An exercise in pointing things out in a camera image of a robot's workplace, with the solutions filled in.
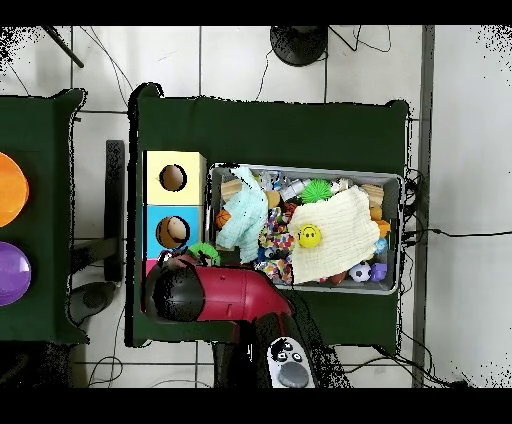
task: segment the orange bowl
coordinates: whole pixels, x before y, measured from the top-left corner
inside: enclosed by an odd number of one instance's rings
[[[18,164],[0,152],[0,227],[12,222],[28,199],[28,182]]]

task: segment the black stand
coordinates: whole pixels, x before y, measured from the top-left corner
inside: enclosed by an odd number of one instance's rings
[[[328,27],[273,26],[270,44],[276,56],[287,65],[306,66],[316,62],[327,47]]]
[[[103,260],[106,282],[93,282],[72,290],[69,313],[75,325],[106,309],[114,298],[115,282],[123,279],[124,265],[124,171],[122,141],[108,140],[105,168],[104,238],[80,243],[73,248],[71,274]]]
[[[76,55],[69,49],[68,46],[66,46],[66,43],[60,38],[60,35],[57,33],[55,28],[49,25],[42,25],[43,29],[46,31],[46,33],[52,38],[53,41],[55,41],[59,47],[64,50],[64,53],[66,53],[73,62],[75,62],[80,68],[84,67],[84,64],[76,57]]]
[[[125,168],[124,142],[107,140],[104,238],[74,246],[70,274],[104,260],[105,280],[123,279]]]

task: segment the white controller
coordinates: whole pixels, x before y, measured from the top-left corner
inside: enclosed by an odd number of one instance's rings
[[[297,340],[280,337],[267,349],[267,363],[273,388],[314,388],[306,352]]]

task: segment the metal pole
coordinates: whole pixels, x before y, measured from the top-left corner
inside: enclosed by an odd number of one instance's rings
[[[432,134],[432,100],[434,90],[434,25],[423,27],[423,53],[421,64],[421,100],[420,100],[420,138],[418,145],[418,170],[423,174],[422,187],[418,201],[417,216],[425,228],[428,228],[428,211],[430,200],[430,143]],[[428,233],[423,240],[416,244],[415,250],[415,278],[414,278],[414,313],[413,333],[414,340],[425,344],[425,320],[427,310],[427,249]],[[414,343],[412,360],[420,367],[425,366],[425,349],[419,343]],[[414,379],[412,387],[422,387],[423,373],[416,367],[412,370]]]
[[[43,29],[46,31],[46,33],[55,41],[59,47],[64,50],[64,53],[66,53],[73,62],[75,62],[80,68],[84,67],[84,64],[76,57],[76,55],[69,49],[68,46],[66,46],[66,43],[60,38],[59,34],[55,31],[55,29],[49,25],[42,25]]]

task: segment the soccer ball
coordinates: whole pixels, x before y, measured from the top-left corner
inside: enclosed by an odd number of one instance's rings
[[[352,280],[354,280],[356,283],[361,283],[370,279],[370,276],[372,275],[372,269],[370,265],[368,265],[368,262],[363,261],[350,268],[348,273],[352,277]]]

